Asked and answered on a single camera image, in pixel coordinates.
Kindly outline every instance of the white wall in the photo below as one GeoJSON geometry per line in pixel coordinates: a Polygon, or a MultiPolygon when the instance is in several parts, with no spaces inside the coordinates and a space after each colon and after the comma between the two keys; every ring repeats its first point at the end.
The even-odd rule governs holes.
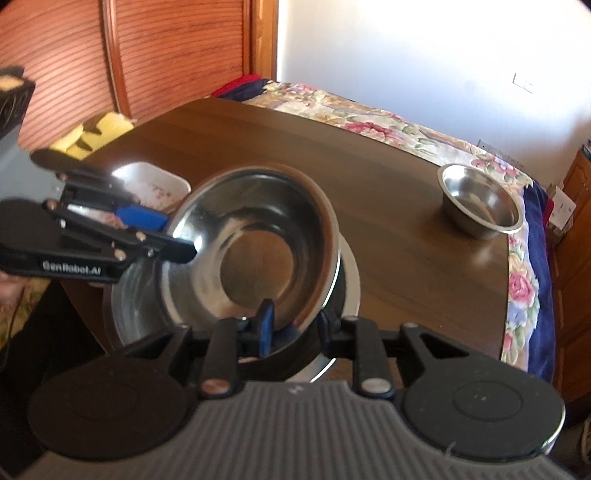
{"type": "Polygon", "coordinates": [[[482,139],[549,184],[591,132],[591,13],[578,0],[280,0],[277,76],[482,139]]]}

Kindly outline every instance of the light switch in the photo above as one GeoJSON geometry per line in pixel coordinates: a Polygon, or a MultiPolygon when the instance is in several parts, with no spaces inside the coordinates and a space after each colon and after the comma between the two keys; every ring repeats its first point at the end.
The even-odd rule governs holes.
{"type": "Polygon", "coordinates": [[[527,80],[525,79],[525,75],[521,73],[516,73],[515,75],[513,75],[513,83],[518,87],[525,88],[526,81],[527,80]]]}
{"type": "Polygon", "coordinates": [[[534,93],[534,85],[523,73],[516,73],[513,75],[513,83],[527,92],[534,93]]]}

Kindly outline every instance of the wooden table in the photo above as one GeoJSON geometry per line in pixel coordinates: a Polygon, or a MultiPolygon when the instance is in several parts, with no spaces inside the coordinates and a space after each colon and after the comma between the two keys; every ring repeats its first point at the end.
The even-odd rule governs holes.
{"type": "MultiPolygon", "coordinates": [[[[360,314],[380,328],[428,326],[499,358],[508,246],[469,238],[441,209],[437,167],[345,130],[220,99],[188,103],[118,138],[88,161],[113,170],[147,161],[193,186],[247,163],[282,163],[312,177],[336,211],[361,275],[360,314]]],[[[100,291],[67,283],[97,338],[100,291]]]]}

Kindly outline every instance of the blue blanket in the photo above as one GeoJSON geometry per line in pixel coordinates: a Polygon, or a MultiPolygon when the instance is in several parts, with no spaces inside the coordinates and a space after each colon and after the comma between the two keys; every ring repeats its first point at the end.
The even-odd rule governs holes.
{"type": "Polygon", "coordinates": [[[528,248],[530,263],[540,284],[538,298],[540,312],[538,323],[529,342],[528,372],[547,382],[552,382],[556,354],[556,333],[554,331],[554,306],[552,283],[545,242],[545,227],[542,217],[548,195],[539,183],[524,190],[525,219],[530,227],[528,248]]]}

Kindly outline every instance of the yellow cloth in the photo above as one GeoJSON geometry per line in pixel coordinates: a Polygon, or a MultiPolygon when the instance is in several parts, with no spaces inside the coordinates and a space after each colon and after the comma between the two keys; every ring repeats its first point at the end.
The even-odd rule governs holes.
{"type": "Polygon", "coordinates": [[[49,148],[63,152],[77,160],[84,160],[92,152],[104,147],[134,127],[124,115],[108,112],[80,124],[53,142],[49,148]]]}

